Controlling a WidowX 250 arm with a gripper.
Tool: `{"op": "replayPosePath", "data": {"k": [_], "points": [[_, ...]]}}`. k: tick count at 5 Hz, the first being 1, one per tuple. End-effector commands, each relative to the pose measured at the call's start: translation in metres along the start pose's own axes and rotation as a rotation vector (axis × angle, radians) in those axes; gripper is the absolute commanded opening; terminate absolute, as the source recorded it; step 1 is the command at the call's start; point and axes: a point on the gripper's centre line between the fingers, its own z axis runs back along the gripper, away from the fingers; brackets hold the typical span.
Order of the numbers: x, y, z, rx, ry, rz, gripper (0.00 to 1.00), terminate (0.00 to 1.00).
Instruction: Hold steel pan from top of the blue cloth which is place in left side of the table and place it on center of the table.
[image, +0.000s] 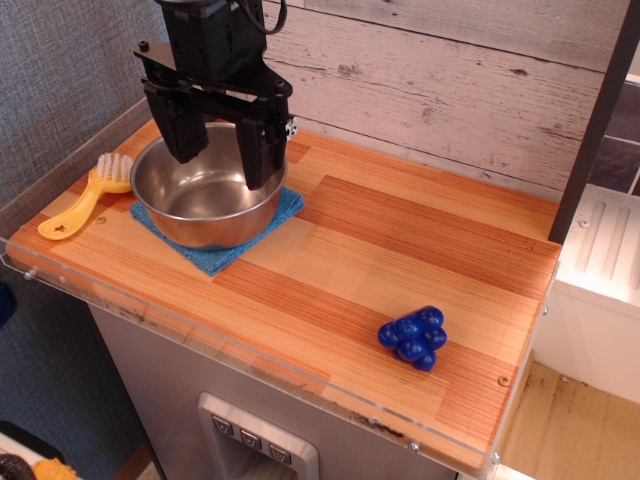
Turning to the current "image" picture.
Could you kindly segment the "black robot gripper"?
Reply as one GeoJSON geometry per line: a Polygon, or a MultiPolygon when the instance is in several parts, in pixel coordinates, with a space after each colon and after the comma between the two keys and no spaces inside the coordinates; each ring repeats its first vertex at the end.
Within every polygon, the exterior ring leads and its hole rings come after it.
{"type": "Polygon", "coordinates": [[[264,60],[267,38],[285,25],[280,3],[267,26],[260,1],[162,1],[165,42],[141,40],[134,55],[143,88],[171,155],[188,163],[208,146],[205,122],[236,125],[246,185],[262,187],[284,163],[295,132],[292,85],[264,60]]]}

